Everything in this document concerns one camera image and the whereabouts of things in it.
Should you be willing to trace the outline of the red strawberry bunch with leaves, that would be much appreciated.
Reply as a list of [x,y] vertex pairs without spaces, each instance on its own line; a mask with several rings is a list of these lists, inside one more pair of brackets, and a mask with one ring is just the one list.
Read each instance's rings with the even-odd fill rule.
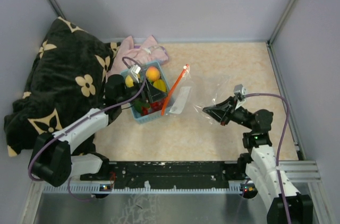
[[149,103],[142,101],[141,99],[134,100],[132,106],[136,112],[141,116],[146,116],[157,111],[160,111],[163,107],[164,100],[156,101],[154,103]]

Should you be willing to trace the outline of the clear zip top bag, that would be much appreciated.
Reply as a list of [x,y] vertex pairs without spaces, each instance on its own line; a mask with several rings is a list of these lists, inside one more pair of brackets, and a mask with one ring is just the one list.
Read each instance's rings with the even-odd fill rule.
[[[181,75],[173,84],[161,110],[162,116],[193,118],[200,122],[215,123],[214,119],[203,112],[204,107],[213,106],[235,97],[232,77],[216,74],[205,77],[191,70],[189,65],[183,67]],[[242,107],[246,99],[237,99],[236,108]]]

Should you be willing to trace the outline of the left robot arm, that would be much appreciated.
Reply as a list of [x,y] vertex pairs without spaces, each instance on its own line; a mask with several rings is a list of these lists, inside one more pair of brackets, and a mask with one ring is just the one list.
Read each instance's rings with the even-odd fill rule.
[[97,131],[115,121],[123,105],[142,104],[141,109],[145,113],[152,106],[159,107],[165,102],[168,93],[156,88],[145,76],[129,88],[124,77],[115,74],[107,80],[104,96],[103,105],[91,108],[66,128],[44,132],[37,137],[28,166],[32,180],[43,180],[59,187],[74,176],[94,175],[100,180],[106,179],[111,173],[107,157],[92,150],[76,156],[75,150]]

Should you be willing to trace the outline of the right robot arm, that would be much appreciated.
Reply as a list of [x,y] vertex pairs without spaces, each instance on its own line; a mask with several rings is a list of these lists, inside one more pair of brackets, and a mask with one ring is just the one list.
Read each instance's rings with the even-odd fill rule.
[[273,112],[260,109],[252,113],[238,105],[254,96],[258,94],[237,93],[202,111],[222,126],[235,122],[250,129],[242,139],[249,157],[237,166],[237,173],[254,183],[267,210],[267,223],[312,223],[311,197],[302,194],[287,177],[279,165],[281,147],[274,149],[270,141]]

